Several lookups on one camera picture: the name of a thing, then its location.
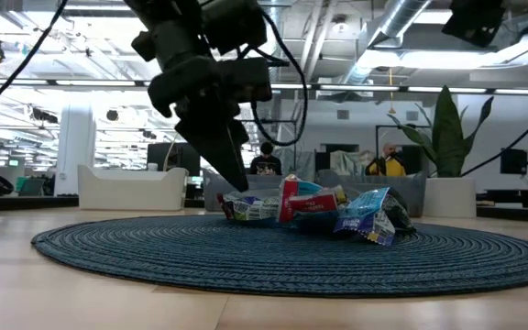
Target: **wooden floor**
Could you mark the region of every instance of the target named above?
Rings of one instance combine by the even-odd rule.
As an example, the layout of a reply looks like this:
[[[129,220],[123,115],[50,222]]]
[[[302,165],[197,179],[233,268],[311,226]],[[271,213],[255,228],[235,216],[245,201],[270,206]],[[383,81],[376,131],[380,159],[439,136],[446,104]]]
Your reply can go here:
[[[29,244],[68,224],[152,213],[0,213],[0,329],[528,330],[528,288],[421,299],[327,300],[187,291],[65,268]],[[424,219],[528,239],[528,223]]]

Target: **trash pile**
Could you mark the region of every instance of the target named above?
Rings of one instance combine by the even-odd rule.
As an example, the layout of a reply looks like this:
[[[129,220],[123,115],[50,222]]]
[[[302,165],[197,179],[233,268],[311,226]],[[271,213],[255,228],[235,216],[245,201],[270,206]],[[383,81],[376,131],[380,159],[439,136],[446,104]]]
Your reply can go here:
[[[364,192],[350,201],[341,186],[324,188],[290,175],[279,190],[220,193],[217,200],[230,221],[350,232],[386,247],[397,232],[414,231],[404,201],[392,188]]]

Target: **person in black shirt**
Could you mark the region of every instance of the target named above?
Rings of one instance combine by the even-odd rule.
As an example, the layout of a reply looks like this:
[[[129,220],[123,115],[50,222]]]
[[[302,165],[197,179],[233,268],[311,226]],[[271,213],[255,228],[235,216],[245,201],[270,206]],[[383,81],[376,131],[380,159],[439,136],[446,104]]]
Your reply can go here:
[[[270,142],[264,142],[260,146],[261,156],[252,160],[249,167],[250,174],[257,175],[282,175],[281,160],[272,156],[274,147]]]

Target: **potted plant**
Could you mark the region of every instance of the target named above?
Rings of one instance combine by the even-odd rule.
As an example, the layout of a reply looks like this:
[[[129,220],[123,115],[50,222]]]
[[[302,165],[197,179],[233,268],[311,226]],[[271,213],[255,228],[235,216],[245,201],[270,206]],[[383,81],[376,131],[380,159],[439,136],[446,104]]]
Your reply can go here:
[[[462,167],[472,150],[476,133],[490,115],[489,98],[480,111],[474,132],[464,137],[461,120],[466,108],[457,111],[449,88],[444,86],[435,106],[433,123],[419,106],[431,128],[431,136],[409,125],[403,125],[393,115],[388,115],[412,142],[423,148],[427,158],[436,166],[437,177],[427,179],[423,204],[424,216],[476,217],[476,183],[473,178],[462,177]]]

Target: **person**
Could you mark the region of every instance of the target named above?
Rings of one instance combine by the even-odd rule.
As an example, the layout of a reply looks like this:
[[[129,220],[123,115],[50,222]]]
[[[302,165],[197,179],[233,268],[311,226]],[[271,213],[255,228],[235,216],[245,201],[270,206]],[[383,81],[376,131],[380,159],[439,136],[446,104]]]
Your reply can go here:
[[[366,175],[406,176],[401,159],[397,156],[396,145],[387,143],[382,147],[383,157],[374,159],[366,167]]]
[[[252,160],[249,167],[250,174],[257,175],[282,175],[281,160],[272,156],[274,147],[268,141],[260,146],[261,155]]]

